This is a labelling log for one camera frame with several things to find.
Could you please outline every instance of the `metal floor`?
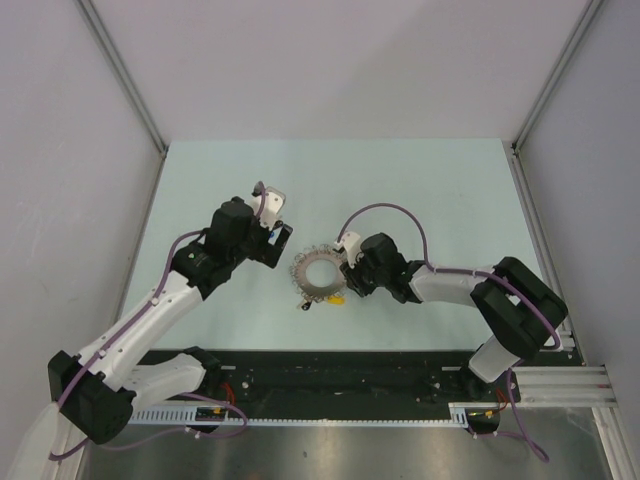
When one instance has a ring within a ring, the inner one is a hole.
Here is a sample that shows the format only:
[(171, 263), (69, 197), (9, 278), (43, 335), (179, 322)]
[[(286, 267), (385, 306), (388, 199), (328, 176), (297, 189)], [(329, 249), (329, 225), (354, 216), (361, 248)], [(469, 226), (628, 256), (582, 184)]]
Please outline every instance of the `metal floor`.
[[(134, 450), (92, 447), (83, 480), (359, 480), (610, 479), (589, 409), (522, 411), (534, 440), (551, 456), (541, 463), (523, 442), (473, 440), (462, 429), (259, 427), (227, 440), (178, 433)], [(127, 444), (163, 427), (128, 427)], [(515, 431), (506, 412), (502, 430)]]

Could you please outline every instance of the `black bracket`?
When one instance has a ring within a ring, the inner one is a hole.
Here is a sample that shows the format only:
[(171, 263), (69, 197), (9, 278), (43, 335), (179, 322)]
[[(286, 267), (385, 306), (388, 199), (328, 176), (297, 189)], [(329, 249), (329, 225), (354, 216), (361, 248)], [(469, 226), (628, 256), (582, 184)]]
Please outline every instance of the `black bracket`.
[[(77, 357), (60, 351), (49, 361), (51, 399), (57, 401), (82, 366)], [(127, 425), (135, 392), (121, 388), (114, 392), (103, 382), (102, 374), (85, 373), (60, 412), (89, 439), (100, 445), (118, 435)]]
[[(279, 230), (278, 237), (271, 243), (275, 230)], [(234, 197), (213, 214), (211, 226), (203, 230), (204, 243), (198, 238), (179, 249), (171, 269), (187, 278), (189, 286), (198, 288), (204, 300), (247, 259), (275, 268), (292, 232), (281, 221), (274, 225), (274, 231), (263, 227), (253, 209)]]
[(391, 237), (384, 233), (364, 240), (360, 250), (354, 268), (348, 262), (340, 265), (347, 287), (361, 297), (372, 294), (378, 287), (384, 287), (400, 303), (420, 303), (410, 283), (424, 262), (407, 262)]
[[(567, 305), (520, 260), (505, 257), (495, 266), (495, 274), (522, 292), (553, 328), (566, 318)], [(500, 344), (513, 355), (530, 360), (549, 339), (549, 332), (535, 314), (491, 279), (476, 285), (471, 298)]]
[(197, 391), (202, 392), (205, 396), (214, 395), (222, 381), (222, 364), (220, 360), (200, 347), (189, 347), (183, 350), (183, 353), (198, 360), (205, 369), (204, 378)]

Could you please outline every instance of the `cable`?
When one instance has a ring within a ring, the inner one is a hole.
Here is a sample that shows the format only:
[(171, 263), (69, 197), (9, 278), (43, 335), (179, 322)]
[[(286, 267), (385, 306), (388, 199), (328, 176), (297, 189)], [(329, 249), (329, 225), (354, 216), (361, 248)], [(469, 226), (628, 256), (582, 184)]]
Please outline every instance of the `cable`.
[(504, 403), (504, 405), (501, 406), (498, 410), (498, 412), (502, 412), (509, 406), (509, 400), (507, 400), (507, 397), (505, 397), (504, 393), (502, 393), (500, 387), (496, 388), (496, 395), (498, 396), (498, 405)]
[(267, 190), (264, 188), (264, 183), (262, 183), (262, 180), (259, 181), (256, 186), (260, 189), (260, 206), (258, 207), (258, 211), (256, 212), (256, 217), (260, 219), (260, 215), (262, 215), (264, 206), (267, 203)]
[(227, 382), (221, 383), (220, 386), (224, 388), (227, 392), (227, 402), (230, 402), (231, 405), (236, 404), (236, 394), (233, 392), (233, 388)]
[[(238, 427), (235, 430), (232, 430), (231, 432), (225, 432), (225, 433), (205, 433), (205, 432), (200, 432), (200, 431), (196, 431), (195, 434), (195, 438), (199, 438), (200, 436), (206, 437), (206, 438), (213, 438), (213, 439), (222, 439), (222, 438), (231, 438), (231, 437), (235, 437), (237, 435), (240, 435), (242, 432), (244, 432), (247, 427), (249, 426), (249, 419), (247, 418), (247, 416), (245, 415), (245, 413), (240, 410), (238, 407), (235, 407), (233, 405), (231, 405), (228, 402), (219, 402), (217, 400), (214, 400), (212, 398), (208, 398), (205, 397), (203, 395), (198, 395), (197, 393), (183, 393), (182, 394), (183, 397), (189, 397), (189, 398), (193, 398), (195, 400), (200, 400), (203, 402), (207, 402), (207, 403), (213, 403), (214, 405), (220, 405), (221, 407), (226, 408), (227, 410), (231, 410), (232, 412), (237, 413), (240, 418), (242, 419), (242, 425), (240, 427)], [(104, 449), (104, 450), (108, 450), (110, 452), (123, 452), (126, 450), (132, 450), (134, 448), (137, 448), (141, 445), (144, 445), (145, 443), (151, 442), (152, 440), (155, 440), (156, 438), (159, 437), (164, 437), (165, 435), (169, 435), (172, 433), (178, 433), (178, 432), (190, 432), (192, 431), (189, 427), (174, 427), (174, 428), (168, 428), (166, 430), (162, 430), (161, 432), (158, 432), (154, 435), (151, 435), (147, 438), (144, 438), (142, 440), (139, 440), (137, 442), (134, 443), (130, 443), (128, 445), (119, 445), (117, 447), (111, 447), (108, 445), (100, 445), (100, 448)], [(69, 451), (60, 454), (60, 455), (56, 455), (53, 453), (49, 454), (49, 460), (55, 461), (55, 462), (60, 462), (62, 460), (65, 460), (67, 458), (69, 458), (70, 456), (72, 456), (73, 454), (75, 454), (76, 452), (78, 452), (80, 449), (82, 449), (83, 447), (87, 446), (87, 444), (89, 443), (89, 438), (85, 438), (84, 440), (82, 440), (80, 443), (78, 443), (75, 447), (73, 447), (72, 449), (70, 449)]]
[[(521, 363), (522, 363), (522, 360), (519, 361), (518, 363), (516, 363), (514, 365), (514, 367), (517, 367)], [(529, 445), (529, 448), (531, 448), (533, 453), (535, 453), (536, 457), (538, 457), (544, 463), (549, 463), (549, 461), (550, 461), (549, 455), (547, 454), (547, 452), (544, 451), (544, 449), (540, 445), (538, 445), (536, 442), (534, 442), (531, 439), (531, 436), (529, 435), (529, 432), (527, 432), (527, 429), (525, 428), (524, 423), (522, 422), (522, 419), (520, 418), (520, 412), (518, 412), (518, 407), (516, 407), (516, 401), (513, 398), (513, 392), (511, 390), (511, 388), (509, 388), (509, 386), (511, 385), (511, 377), (512, 377), (512, 375), (513, 375), (513, 370), (510, 368), (510, 369), (507, 370), (507, 377), (506, 377), (507, 395), (509, 396), (509, 403), (511, 403), (511, 410), (513, 411), (513, 416), (516, 419), (516, 423), (518, 424), (518, 428), (520, 429), (521, 433), (494, 432), (494, 433), (481, 433), (481, 434), (478, 434), (478, 433), (473, 431), (473, 428), (471, 428), (471, 426), (469, 426), (468, 431), (469, 431), (469, 433), (471, 433), (473, 435), (473, 438), (509, 437), (509, 438), (515, 438), (515, 439), (518, 439), (518, 440), (524, 440), (525, 442), (527, 442), (527, 445)]]
[(227, 390), (227, 388), (224, 385), (221, 385), (221, 386), (222, 386), (222, 389), (225, 391), (226, 401), (228, 403), (233, 404), (233, 402), (231, 401), (231, 394), (229, 393), (229, 390)]
[(418, 220), (418, 218), (413, 213), (411, 213), (406, 208), (401, 207), (400, 205), (396, 205), (395, 203), (372, 203), (371, 205), (367, 205), (366, 207), (361, 208), (360, 210), (358, 210), (354, 214), (352, 214), (347, 219), (347, 221), (344, 223), (344, 225), (342, 226), (342, 229), (340, 230), (340, 234), (338, 235), (338, 241), (340, 241), (340, 239), (342, 238), (344, 233), (347, 231), (347, 227), (349, 226), (349, 224), (358, 215), (360, 215), (360, 214), (362, 214), (362, 213), (364, 213), (364, 212), (366, 212), (368, 210), (371, 210), (371, 209), (374, 209), (374, 208), (379, 208), (379, 207), (393, 208), (395, 210), (399, 210), (402, 213), (404, 213), (405, 215), (407, 215), (409, 218), (411, 218), (411, 220), (413, 220), (413, 223), (415, 223), (416, 227), (418, 227), (418, 230), (420, 232), (420, 237), (422, 237), (422, 249), (423, 249), (423, 254), (424, 254), (424, 264), (427, 267), (427, 269), (429, 269), (430, 272), (480, 276), (480, 277), (488, 278), (488, 279), (492, 280), (493, 282), (501, 285), (502, 287), (506, 288), (509, 292), (511, 292), (513, 295), (518, 297), (518, 299), (522, 303), (524, 303), (527, 306), (527, 308), (529, 308), (529, 310), (531, 310), (533, 312), (533, 314), (538, 318), (538, 320), (540, 320), (540, 322), (542, 323), (544, 328), (547, 330), (547, 332), (549, 333), (551, 338), (553, 338), (553, 346), (549, 347), (549, 348), (543, 348), (543, 349), (544, 350), (555, 350), (555, 349), (560, 348), (560, 346), (562, 345), (561, 342), (560, 342), (560, 337), (558, 336), (558, 333), (556, 332), (555, 328), (553, 328), (553, 325), (551, 325), (549, 323), (549, 320), (547, 320), (545, 318), (545, 316), (542, 314), (542, 312), (540, 310), (538, 310), (538, 308), (533, 303), (531, 303), (531, 301), (522, 292), (520, 292), (517, 288), (515, 288), (513, 285), (511, 285), (504, 278), (498, 277), (497, 275), (495, 275), (493, 273), (483, 272), (483, 271), (480, 271), (480, 270), (476, 271), (476, 270), (470, 270), (470, 269), (466, 269), (466, 268), (444, 268), (444, 267), (436, 268), (436, 267), (434, 267), (431, 264), (431, 262), (429, 261), (429, 249), (428, 249), (428, 244), (427, 244), (427, 235), (424, 232), (424, 228), (422, 228), (422, 225), (420, 224), (420, 221)]

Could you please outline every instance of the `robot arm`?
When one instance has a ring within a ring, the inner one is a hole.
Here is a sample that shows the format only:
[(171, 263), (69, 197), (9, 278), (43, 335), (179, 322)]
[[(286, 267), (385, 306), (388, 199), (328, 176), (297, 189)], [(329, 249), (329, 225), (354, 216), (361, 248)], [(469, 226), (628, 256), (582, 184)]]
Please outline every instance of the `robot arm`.
[(157, 290), (77, 355), (55, 355), (49, 362), (49, 383), (60, 413), (94, 443), (105, 443), (138, 410), (196, 390), (208, 373), (215, 373), (219, 364), (197, 348), (154, 367), (136, 365), (242, 262), (277, 265), (292, 232), (280, 220), (284, 203), (284, 194), (271, 187), (256, 189), (249, 204), (238, 197), (223, 203), (211, 227), (175, 251)]
[(407, 262), (384, 233), (363, 241), (357, 233), (346, 232), (336, 248), (347, 256), (340, 267), (347, 286), (361, 297), (383, 287), (400, 303), (441, 301), (478, 308), (494, 335), (465, 370), (484, 383), (494, 382), (521, 359), (533, 358), (550, 338), (529, 307), (514, 303), (496, 277), (526, 296), (553, 328), (567, 315), (565, 303), (515, 258), (506, 257), (493, 267), (432, 270), (424, 261)]

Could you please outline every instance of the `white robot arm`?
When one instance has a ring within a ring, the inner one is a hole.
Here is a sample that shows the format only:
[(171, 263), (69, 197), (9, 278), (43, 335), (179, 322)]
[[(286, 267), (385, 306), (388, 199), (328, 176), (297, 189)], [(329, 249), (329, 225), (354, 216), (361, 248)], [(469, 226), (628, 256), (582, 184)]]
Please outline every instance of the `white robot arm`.
[[(476, 269), (407, 262), (384, 233), (363, 241), (345, 232), (335, 246), (347, 257), (340, 267), (347, 286), (361, 297), (384, 287), (400, 303), (441, 301), (480, 310), (494, 335), (463, 368), (470, 382), (495, 382), (521, 359), (533, 358), (567, 315), (565, 303), (515, 258)], [(519, 303), (509, 298), (514, 294)]]
[[(280, 220), (285, 200), (284, 194), (260, 182), (248, 204), (238, 197), (223, 203), (210, 228), (174, 242), (160, 283), (138, 306), (77, 355), (61, 351), (51, 359), (53, 403), (25, 436), (8, 478), (48, 478), (49, 460), (67, 458), (89, 440), (108, 442), (136, 412), (192, 392), (208, 374), (216, 373), (217, 361), (195, 347), (159, 365), (137, 364), (169, 328), (229, 280), (244, 260), (276, 266), (292, 233)], [(196, 240), (177, 249), (180, 241), (195, 236)], [(81, 430), (86, 439), (77, 449), (62, 451), (60, 432), (69, 428)]]

